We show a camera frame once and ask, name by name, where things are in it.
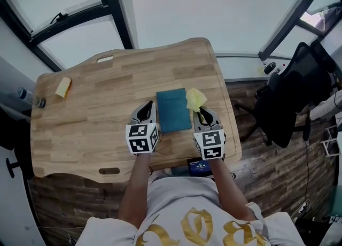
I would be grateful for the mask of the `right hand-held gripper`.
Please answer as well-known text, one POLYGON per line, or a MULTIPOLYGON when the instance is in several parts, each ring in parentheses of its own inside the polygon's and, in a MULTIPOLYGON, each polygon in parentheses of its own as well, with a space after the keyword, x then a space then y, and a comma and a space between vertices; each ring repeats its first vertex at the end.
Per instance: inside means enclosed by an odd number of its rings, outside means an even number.
POLYGON ((223 159, 225 133, 219 115, 212 109, 201 106, 200 112, 193 111, 193 140, 203 160, 223 159))

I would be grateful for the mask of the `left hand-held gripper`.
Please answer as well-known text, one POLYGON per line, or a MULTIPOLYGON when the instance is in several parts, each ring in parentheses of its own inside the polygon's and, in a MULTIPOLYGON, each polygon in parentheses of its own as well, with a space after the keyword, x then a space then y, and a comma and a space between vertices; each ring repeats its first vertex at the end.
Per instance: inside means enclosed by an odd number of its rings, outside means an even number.
POLYGON ((126 126, 126 142, 130 153, 153 153, 160 141, 157 109, 154 101, 138 106, 126 126))

